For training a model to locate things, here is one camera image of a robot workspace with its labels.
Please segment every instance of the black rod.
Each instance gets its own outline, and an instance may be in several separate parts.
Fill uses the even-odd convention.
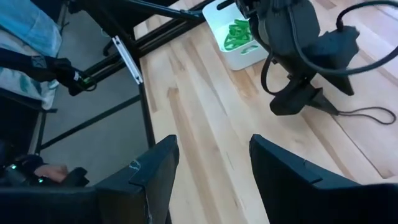
[[[140,85],[138,85],[138,89],[139,89],[139,94],[141,95],[141,109],[142,109],[142,115],[144,117],[148,147],[152,147],[156,144],[156,141],[155,141],[154,129],[152,127],[152,121],[150,118],[150,111],[149,111],[148,100],[144,84],[141,83]]]
[[[152,52],[155,49],[158,49],[159,47],[163,46],[164,44],[169,43],[171,40],[174,40],[175,38],[181,36],[182,34],[186,33],[187,31],[193,29],[199,24],[194,24],[193,22],[183,22],[182,24],[179,24],[176,27],[173,27],[173,29],[168,30],[167,32],[164,32],[162,35],[158,36],[155,39],[152,39],[152,41],[147,42],[145,45],[139,48],[140,51],[140,57],[143,57],[147,55],[148,53]]]
[[[105,78],[110,77],[111,75],[115,74],[116,72],[120,71],[122,68],[124,68],[126,64],[124,63],[123,60],[120,60],[116,62],[114,65],[105,68],[104,70],[100,71],[99,73],[93,75],[91,78],[93,78],[97,83],[104,80]]]
[[[192,8],[189,9],[189,11],[200,11],[202,10],[207,4],[213,2],[214,0],[206,0],[203,1],[199,4],[197,4],[196,6],[193,6]],[[205,19],[202,18],[199,21],[195,21],[193,22],[195,26],[201,24],[202,22],[204,22]],[[168,22],[166,22],[165,24],[161,25],[160,27],[150,31],[149,33],[147,33],[146,35],[140,37],[137,41],[136,41],[136,45],[141,49],[141,47],[143,45],[145,45],[148,42],[154,41],[154,39],[158,39],[159,36],[164,35],[165,32],[167,32],[170,29],[173,29],[176,26],[179,26],[180,24],[184,23],[184,22],[188,22],[185,21],[183,19],[172,19]]]
[[[84,73],[87,75],[94,75],[95,73],[101,71],[102,69],[118,62],[118,60],[120,60],[120,58],[121,58],[121,56],[120,56],[119,52],[116,52],[115,54],[112,54],[112,55],[106,57],[104,60],[92,65],[90,68],[87,68],[84,71]]]
[[[174,19],[186,19],[196,21],[201,19],[201,14],[195,14],[190,11],[171,9],[167,6],[161,6],[151,2],[141,0],[123,0],[121,1],[124,7],[128,7],[133,11],[146,12],[150,15],[157,14]]]
[[[133,103],[138,102],[140,99],[141,99],[141,96],[137,95],[137,96],[130,98],[129,100],[126,100],[125,102],[95,116],[94,118],[91,118],[91,119],[79,124],[78,126],[75,126],[74,128],[70,129],[69,131],[65,131],[64,133],[60,134],[59,136],[57,136],[57,137],[49,140],[45,144],[43,144],[41,147],[41,150],[50,147],[51,145],[61,141],[62,139],[65,139],[65,138],[71,136],[72,134],[74,134],[82,129],[85,129],[85,128],[89,127],[90,125],[95,124],[96,122],[101,121],[102,119],[104,119],[108,116],[111,116],[112,114],[114,114],[120,110],[123,110],[124,108],[132,105]]]
[[[45,119],[46,119],[46,112],[42,112],[42,117],[40,119],[40,128],[39,128],[39,136],[37,137],[35,154],[40,154],[42,150],[42,143],[43,143],[43,136],[44,136],[44,127],[45,127]]]

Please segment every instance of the gray carpet floor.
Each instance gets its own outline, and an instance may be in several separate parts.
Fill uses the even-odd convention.
[[[86,13],[67,16],[60,58],[84,70],[101,59],[110,38]],[[138,87],[126,68],[100,82],[93,92],[70,96],[65,87],[57,90],[55,114],[47,116],[44,142],[138,94]],[[136,103],[41,152],[45,162],[66,164],[69,170],[84,167],[90,184],[95,184],[126,166],[147,149],[141,104]]]

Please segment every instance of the light-colored wood grain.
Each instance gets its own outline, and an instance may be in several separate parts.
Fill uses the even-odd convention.
[[[199,2],[181,0],[172,7],[188,9]],[[359,1],[312,2],[323,33],[335,29],[341,10]],[[369,7],[345,16],[345,23],[361,32],[361,51],[350,67],[371,63],[398,44],[398,22],[381,9]],[[136,36],[168,20],[151,17],[135,28]],[[353,76],[356,94],[351,97],[322,77],[313,84],[322,86],[338,109],[385,106],[398,113],[396,60]],[[254,133],[360,184],[397,182],[398,124],[332,117],[313,108],[275,116],[269,109],[272,96],[260,84],[263,63],[229,70],[206,24],[141,59],[155,138],[178,136],[180,165],[170,202],[174,223],[267,223],[251,172],[248,145]],[[270,89],[283,88],[286,75],[280,65],[271,66]]]

